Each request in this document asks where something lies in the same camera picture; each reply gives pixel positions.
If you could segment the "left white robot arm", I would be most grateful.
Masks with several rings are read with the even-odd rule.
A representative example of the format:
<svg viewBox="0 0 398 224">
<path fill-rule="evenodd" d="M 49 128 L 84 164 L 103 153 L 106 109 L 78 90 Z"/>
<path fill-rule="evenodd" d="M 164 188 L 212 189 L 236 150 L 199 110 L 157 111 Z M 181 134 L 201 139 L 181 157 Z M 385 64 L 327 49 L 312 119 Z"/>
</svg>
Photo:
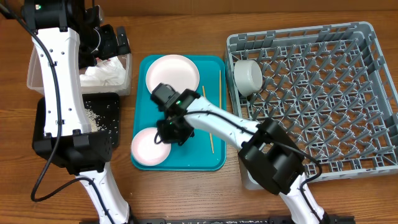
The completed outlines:
<svg viewBox="0 0 398 224">
<path fill-rule="evenodd" d="M 16 21 L 32 37 L 44 84 L 45 123 L 35 153 L 84 186 L 100 223 L 132 222 L 111 172 L 111 137 L 92 131 L 79 74 L 97 60 L 128 54 L 125 29 L 102 24 L 101 8 L 83 1 L 26 1 L 21 11 Z"/>
</svg>

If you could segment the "white rice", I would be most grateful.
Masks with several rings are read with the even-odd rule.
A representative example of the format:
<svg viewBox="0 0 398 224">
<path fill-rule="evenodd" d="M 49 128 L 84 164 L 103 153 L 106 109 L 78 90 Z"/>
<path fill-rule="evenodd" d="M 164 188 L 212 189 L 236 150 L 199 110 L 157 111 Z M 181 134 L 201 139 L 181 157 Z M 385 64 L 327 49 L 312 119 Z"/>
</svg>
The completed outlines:
<svg viewBox="0 0 398 224">
<path fill-rule="evenodd" d="M 112 144 L 119 144 L 120 109 L 118 100 L 85 100 L 86 115 L 91 124 L 91 131 L 106 131 Z"/>
</svg>

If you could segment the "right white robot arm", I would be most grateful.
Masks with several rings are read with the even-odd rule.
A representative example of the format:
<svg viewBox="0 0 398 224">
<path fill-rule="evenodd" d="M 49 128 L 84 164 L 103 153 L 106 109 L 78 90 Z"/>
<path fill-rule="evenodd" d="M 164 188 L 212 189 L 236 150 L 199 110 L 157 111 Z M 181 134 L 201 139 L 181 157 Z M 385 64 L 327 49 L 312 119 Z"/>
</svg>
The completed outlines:
<svg viewBox="0 0 398 224">
<path fill-rule="evenodd" d="M 268 192 L 279 195 L 294 223 L 329 223 L 330 217 L 308 188 L 303 161 L 317 160 L 303 152 L 272 118 L 263 122 L 235 116 L 213 105 L 199 93 L 182 93 L 160 83 L 151 100 L 164 112 L 156 122 L 154 141 L 183 145 L 196 129 L 217 136 L 238 150 L 238 157 L 250 176 Z"/>
</svg>

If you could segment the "small pink plate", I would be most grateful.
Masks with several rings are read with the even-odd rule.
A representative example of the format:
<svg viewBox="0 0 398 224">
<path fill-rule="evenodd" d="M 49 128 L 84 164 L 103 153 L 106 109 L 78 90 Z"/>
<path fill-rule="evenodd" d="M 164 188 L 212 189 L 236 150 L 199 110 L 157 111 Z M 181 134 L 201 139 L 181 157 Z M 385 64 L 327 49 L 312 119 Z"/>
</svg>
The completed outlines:
<svg viewBox="0 0 398 224">
<path fill-rule="evenodd" d="M 157 128 L 145 128 L 132 139 L 131 155 L 144 166 L 156 166 L 169 156 L 171 144 L 160 141 Z"/>
</svg>

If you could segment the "wooden chopstick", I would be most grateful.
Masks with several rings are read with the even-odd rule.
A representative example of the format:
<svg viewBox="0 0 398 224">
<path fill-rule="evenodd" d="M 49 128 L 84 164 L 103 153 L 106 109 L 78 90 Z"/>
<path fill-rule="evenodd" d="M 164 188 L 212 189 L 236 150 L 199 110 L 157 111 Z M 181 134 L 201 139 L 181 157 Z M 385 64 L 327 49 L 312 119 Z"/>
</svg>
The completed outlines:
<svg viewBox="0 0 398 224">
<path fill-rule="evenodd" d="M 203 92 L 203 97 L 206 98 L 205 86 L 203 86 L 203 85 L 202 85 L 202 92 Z M 211 133 L 209 133 L 209 139 L 210 139 L 211 151 L 212 151 L 212 154 L 214 154 L 215 151 L 214 151 L 214 145 L 213 145 L 213 135 Z"/>
<path fill-rule="evenodd" d="M 219 84 L 219 108 L 222 109 L 222 72 L 221 70 L 219 71 L 219 78 L 218 78 L 218 84 Z"/>
</svg>

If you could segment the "white tissue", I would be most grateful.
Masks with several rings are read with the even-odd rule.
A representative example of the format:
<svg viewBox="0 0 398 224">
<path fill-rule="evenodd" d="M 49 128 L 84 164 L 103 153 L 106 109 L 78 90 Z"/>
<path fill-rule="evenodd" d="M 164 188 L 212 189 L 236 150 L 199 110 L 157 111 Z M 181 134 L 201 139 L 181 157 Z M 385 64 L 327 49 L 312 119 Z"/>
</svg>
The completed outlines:
<svg viewBox="0 0 398 224">
<path fill-rule="evenodd" d="M 101 60 L 80 72 L 81 86 L 114 86 L 124 83 L 126 70 L 118 57 Z"/>
</svg>

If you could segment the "grey bowl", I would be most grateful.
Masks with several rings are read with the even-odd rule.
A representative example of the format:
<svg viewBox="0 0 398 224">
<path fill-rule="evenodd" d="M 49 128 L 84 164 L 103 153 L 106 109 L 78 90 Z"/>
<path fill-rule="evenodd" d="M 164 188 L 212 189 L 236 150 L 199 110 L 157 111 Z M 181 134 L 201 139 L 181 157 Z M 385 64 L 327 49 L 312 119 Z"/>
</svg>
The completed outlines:
<svg viewBox="0 0 398 224">
<path fill-rule="evenodd" d="M 234 80 L 242 96 L 258 92 L 262 86 L 262 72 L 253 60 L 238 60 L 234 65 Z"/>
</svg>

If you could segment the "large white plate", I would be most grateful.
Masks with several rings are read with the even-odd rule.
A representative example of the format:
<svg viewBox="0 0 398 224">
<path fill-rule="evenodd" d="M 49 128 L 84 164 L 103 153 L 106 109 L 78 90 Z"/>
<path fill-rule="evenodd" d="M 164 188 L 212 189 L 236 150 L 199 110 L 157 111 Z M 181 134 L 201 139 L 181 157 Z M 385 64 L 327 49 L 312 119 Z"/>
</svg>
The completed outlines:
<svg viewBox="0 0 398 224">
<path fill-rule="evenodd" d="M 165 55 L 156 59 L 146 72 L 146 86 L 150 93 L 158 84 L 170 85 L 182 93 L 189 89 L 196 91 L 200 82 L 197 66 L 182 55 Z"/>
</svg>

